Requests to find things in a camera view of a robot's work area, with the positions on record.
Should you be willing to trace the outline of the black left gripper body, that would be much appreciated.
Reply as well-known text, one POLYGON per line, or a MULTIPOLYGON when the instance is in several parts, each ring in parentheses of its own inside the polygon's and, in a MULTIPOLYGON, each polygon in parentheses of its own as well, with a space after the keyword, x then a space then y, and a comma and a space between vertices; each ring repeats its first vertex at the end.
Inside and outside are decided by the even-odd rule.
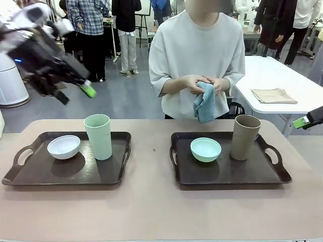
POLYGON ((7 56, 29 74, 30 84, 38 93, 52 96, 59 82, 80 87, 88 80, 88 70, 55 43, 55 38, 72 30, 69 21, 7 23, 7 56))

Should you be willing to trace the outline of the beige cloth mat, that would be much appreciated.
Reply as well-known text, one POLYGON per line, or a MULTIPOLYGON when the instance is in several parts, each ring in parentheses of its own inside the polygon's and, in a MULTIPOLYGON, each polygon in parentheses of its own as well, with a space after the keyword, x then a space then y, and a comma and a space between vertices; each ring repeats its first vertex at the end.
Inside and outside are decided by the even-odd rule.
POLYGON ((251 89, 255 98, 263 104, 297 104, 298 101, 292 98, 284 89, 272 90, 251 89))

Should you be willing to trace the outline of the blue cloth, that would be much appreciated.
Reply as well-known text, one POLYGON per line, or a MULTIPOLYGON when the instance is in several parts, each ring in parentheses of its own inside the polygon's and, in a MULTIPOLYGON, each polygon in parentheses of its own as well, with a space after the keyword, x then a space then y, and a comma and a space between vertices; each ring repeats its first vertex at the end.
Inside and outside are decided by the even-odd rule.
POLYGON ((194 116, 200 123, 207 123, 216 119, 216 96, 212 84, 198 82, 197 87, 204 92, 196 95, 193 103, 194 116))

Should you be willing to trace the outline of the person's right forearm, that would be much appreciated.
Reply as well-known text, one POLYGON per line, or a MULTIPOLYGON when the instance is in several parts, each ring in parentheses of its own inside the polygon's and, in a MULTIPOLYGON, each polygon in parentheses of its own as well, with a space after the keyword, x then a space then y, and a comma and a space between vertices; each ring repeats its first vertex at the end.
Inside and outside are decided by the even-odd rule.
POLYGON ((185 78, 168 79, 161 90, 161 94, 175 94, 186 88, 185 78))

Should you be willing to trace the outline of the person's left hand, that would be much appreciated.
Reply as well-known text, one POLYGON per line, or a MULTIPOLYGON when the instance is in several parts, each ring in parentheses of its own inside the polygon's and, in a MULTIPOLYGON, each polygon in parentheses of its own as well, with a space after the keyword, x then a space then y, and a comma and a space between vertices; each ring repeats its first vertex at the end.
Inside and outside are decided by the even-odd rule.
POLYGON ((222 79, 204 76, 214 87, 215 94, 218 95, 222 90, 222 79))

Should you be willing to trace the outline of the person's right hand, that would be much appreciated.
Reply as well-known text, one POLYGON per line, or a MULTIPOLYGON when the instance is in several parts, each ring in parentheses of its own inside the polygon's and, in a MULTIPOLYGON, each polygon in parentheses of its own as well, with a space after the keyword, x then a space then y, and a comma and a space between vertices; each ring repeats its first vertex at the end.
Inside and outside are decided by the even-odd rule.
POLYGON ((204 90, 198 87, 198 83, 210 84, 210 81, 198 75, 186 75, 181 77, 181 90, 188 89, 192 94, 204 93, 204 90))

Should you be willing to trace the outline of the white cylindrical air purifier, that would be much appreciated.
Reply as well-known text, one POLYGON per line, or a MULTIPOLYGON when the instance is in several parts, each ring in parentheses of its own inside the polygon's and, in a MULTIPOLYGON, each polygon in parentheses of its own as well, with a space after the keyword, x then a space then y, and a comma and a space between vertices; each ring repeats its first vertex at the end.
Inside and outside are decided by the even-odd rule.
POLYGON ((16 64, 0 53, 0 107, 13 108, 26 104, 29 94, 16 64))

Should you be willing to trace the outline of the white bowl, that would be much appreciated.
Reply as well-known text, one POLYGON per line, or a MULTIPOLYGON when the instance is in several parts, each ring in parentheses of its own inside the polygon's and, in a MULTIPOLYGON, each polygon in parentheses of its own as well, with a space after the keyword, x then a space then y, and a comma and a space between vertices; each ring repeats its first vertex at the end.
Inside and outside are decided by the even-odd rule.
POLYGON ((65 160, 75 156, 80 149, 81 140, 74 135, 60 136, 52 140, 47 151, 55 159, 65 160))

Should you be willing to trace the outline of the light green tall cup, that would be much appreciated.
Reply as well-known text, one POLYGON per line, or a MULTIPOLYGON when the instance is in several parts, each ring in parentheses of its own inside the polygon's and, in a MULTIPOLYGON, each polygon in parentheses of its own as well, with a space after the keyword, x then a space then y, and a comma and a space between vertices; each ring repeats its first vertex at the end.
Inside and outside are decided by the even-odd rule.
POLYGON ((83 124, 95 158, 109 159, 112 156, 110 118, 105 114, 94 114, 88 116, 83 124))

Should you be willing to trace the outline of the white side table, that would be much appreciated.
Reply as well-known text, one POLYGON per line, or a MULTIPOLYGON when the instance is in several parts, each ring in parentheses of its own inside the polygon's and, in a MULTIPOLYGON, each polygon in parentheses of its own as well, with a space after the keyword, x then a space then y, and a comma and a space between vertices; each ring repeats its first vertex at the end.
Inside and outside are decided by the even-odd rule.
POLYGON ((245 57, 245 76, 236 89, 253 111, 262 114, 278 114, 286 122, 282 134, 288 137, 292 121, 323 106, 323 87, 297 73, 283 63, 261 56, 245 57), (284 89, 296 99, 296 104, 262 104, 252 94, 252 89, 284 89))

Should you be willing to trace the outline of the tan brown tall cup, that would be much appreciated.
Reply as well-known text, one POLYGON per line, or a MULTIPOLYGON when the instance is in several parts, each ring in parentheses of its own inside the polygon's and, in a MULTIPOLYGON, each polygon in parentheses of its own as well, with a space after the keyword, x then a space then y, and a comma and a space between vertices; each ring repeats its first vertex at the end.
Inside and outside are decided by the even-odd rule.
POLYGON ((230 151, 233 159, 244 161, 248 158, 260 127, 261 121, 254 116, 242 114, 235 118, 230 151))

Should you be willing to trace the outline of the bystander in plaid shirt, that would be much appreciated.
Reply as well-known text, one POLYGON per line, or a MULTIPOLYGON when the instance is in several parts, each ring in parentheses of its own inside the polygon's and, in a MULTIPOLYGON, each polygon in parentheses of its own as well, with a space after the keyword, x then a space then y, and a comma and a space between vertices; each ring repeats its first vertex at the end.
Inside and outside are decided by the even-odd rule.
POLYGON ((68 16, 81 41, 83 63, 91 82, 105 81, 103 19, 109 16, 109 0, 66 0, 68 16))

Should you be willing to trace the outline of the black chair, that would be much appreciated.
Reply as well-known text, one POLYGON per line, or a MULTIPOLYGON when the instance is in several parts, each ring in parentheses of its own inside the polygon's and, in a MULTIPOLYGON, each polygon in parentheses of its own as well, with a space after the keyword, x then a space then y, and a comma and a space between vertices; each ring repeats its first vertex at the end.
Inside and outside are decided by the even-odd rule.
POLYGON ((233 101, 232 98, 227 98, 227 104, 229 108, 229 112, 226 114, 227 119, 235 119, 237 116, 245 114, 244 107, 240 103, 233 101))

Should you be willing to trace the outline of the black easel stand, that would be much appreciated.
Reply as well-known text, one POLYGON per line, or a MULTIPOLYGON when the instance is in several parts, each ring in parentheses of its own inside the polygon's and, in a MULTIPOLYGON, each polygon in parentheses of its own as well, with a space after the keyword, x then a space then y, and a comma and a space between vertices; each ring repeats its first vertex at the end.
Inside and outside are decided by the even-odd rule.
POLYGON ((146 34, 146 40, 148 40, 148 25, 147 25, 147 18, 149 17, 148 14, 135 14, 136 17, 140 18, 139 25, 135 26, 135 29, 138 30, 139 33, 139 47, 142 47, 143 42, 143 33, 146 34))

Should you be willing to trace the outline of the bystander in black top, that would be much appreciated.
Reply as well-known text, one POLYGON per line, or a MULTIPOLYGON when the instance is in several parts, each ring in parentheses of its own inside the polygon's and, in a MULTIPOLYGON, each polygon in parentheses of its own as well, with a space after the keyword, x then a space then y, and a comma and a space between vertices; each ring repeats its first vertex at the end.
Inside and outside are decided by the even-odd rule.
POLYGON ((113 25, 118 31, 121 47, 120 74, 123 76, 138 73, 135 13, 141 9, 140 0, 112 0, 113 25))

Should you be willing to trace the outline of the mint green bowl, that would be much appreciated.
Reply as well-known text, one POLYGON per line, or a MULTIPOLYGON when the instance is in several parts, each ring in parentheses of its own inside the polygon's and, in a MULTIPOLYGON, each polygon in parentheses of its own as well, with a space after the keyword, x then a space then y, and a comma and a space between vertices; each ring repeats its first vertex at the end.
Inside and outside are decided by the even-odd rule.
POLYGON ((211 138, 197 138, 190 144, 192 155, 200 162, 215 161, 221 154, 221 145, 211 138))

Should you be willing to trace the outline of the bystander in white shirt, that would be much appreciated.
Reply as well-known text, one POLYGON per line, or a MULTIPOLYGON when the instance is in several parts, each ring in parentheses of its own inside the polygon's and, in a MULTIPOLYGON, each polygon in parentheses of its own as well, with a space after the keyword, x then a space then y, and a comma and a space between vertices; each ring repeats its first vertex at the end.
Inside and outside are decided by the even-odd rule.
POLYGON ((321 10, 323 0, 297 0, 297 6, 292 28, 286 33, 286 40, 293 34, 293 40, 290 45, 284 64, 290 66, 303 42, 308 27, 313 23, 321 10))

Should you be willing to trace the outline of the bystander in dark coat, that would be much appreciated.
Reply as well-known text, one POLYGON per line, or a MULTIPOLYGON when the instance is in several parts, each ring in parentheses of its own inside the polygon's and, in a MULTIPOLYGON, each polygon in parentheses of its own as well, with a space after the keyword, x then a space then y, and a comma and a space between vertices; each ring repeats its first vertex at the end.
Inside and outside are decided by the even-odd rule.
POLYGON ((254 33, 260 32, 257 56, 275 57, 287 31, 292 28, 297 0, 260 0, 254 33))

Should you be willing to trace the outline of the bystander in blue top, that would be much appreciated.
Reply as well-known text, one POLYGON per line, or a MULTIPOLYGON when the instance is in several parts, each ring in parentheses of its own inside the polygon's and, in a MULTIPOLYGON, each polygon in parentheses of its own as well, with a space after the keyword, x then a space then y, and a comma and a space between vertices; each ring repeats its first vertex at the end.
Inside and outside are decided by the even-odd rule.
POLYGON ((150 0, 154 12, 154 20, 158 28, 165 20, 171 17, 172 9, 170 0, 150 0))

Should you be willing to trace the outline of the person in white shirt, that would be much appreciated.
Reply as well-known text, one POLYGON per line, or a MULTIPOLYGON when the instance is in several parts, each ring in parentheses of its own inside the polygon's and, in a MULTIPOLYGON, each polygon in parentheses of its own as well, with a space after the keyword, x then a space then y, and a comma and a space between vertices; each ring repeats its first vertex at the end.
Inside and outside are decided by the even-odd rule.
POLYGON ((167 119, 197 119, 193 103, 198 94, 188 89, 161 94, 168 79, 186 75, 230 80, 229 91, 215 94, 216 119, 229 112, 227 98, 245 75, 243 30, 229 16, 232 6, 232 0, 186 0, 184 11, 158 27, 149 52, 149 76, 167 119))

